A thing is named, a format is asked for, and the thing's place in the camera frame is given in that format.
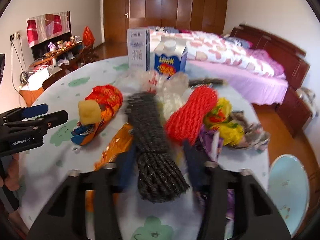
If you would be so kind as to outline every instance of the white cap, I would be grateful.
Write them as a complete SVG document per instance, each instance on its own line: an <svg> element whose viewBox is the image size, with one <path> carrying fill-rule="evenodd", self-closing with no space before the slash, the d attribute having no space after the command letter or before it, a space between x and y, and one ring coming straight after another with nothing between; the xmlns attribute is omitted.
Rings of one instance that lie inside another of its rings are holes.
<svg viewBox="0 0 320 240"><path fill-rule="evenodd" d="M175 50L176 49L176 41L170 40L164 42L164 48L169 50Z"/></svg>

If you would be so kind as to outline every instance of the red yarn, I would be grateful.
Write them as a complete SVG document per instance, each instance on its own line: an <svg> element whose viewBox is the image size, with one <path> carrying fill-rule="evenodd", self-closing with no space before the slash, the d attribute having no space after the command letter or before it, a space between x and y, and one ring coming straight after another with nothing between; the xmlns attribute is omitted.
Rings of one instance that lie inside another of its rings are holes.
<svg viewBox="0 0 320 240"><path fill-rule="evenodd" d="M207 86L197 87L187 103L166 122L164 128L168 137L179 144L187 139L190 145L193 145L203 117L217 105L217 101L217 94L213 89Z"/></svg>

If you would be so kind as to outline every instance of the white tablecloth with green pattern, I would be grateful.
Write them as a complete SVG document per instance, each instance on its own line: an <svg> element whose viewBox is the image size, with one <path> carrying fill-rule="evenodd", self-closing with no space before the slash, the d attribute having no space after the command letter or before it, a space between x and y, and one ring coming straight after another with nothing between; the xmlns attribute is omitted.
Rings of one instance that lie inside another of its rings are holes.
<svg viewBox="0 0 320 240"><path fill-rule="evenodd" d="M20 214L28 227L32 226L37 215L49 200L58 185L72 169L88 172L101 157L111 138L126 122L122 107L116 117L88 145L74 150L70 141L71 131L78 117L78 101L83 100L98 85L113 84L116 78L128 69L128 58L117 57L88 64L63 77L50 86L36 100L37 104L47 104L49 112L66 110L68 122L48 130L44 145L21 153L20 156ZM208 77L201 68L187 63L186 73L190 78ZM218 95L230 100L234 110L244 110L250 122L258 122L252 106L232 87L218 88ZM266 189L268 185L268 151L228 150L226 147L218 162L228 170L242 168L253 170L256 178ZM170 203L153 204L141 200L137 177L132 178L131 186L120 194L116 212L124 240L193 240L196 239L201 223L202 211L194 202L192 191ZM92 214L87 215L87 237L94 239Z"/></svg>

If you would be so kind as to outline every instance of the human hand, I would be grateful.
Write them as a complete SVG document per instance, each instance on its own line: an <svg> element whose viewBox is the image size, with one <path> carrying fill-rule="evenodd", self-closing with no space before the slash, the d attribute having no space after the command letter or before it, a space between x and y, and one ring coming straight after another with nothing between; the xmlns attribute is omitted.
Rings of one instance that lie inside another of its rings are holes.
<svg viewBox="0 0 320 240"><path fill-rule="evenodd" d="M6 185L11 191L19 189L19 154L15 153L12 155L13 159L9 164L7 173L8 176L4 179L0 177L0 187Z"/></svg>

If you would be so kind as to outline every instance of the screw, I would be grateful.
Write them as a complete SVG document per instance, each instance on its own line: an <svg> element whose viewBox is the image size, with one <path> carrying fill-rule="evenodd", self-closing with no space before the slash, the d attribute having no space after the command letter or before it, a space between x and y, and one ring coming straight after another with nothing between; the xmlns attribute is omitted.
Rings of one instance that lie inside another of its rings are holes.
<svg viewBox="0 0 320 240"><path fill-rule="evenodd" d="M116 168L116 164L115 163L106 163L103 166L104 169L115 169Z"/></svg>
<svg viewBox="0 0 320 240"><path fill-rule="evenodd" d="M242 176L250 176L253 174L252 170L250 169L242 169L240 172Z"/></svg>
<svg viewBox="0 0 320 240"><path fill-rule="evenodd" d="M216 168L218 167L218 164L216 162L205 162L204 166L206 166L207 168Z"/></svg>
<svg viewBox="0 0 320 240"><path fill-rule="evenodd" d="M68 176L70 177L78 177L80 174L80 171L79 170L71 170L71 171L68 171Z"/></svg>

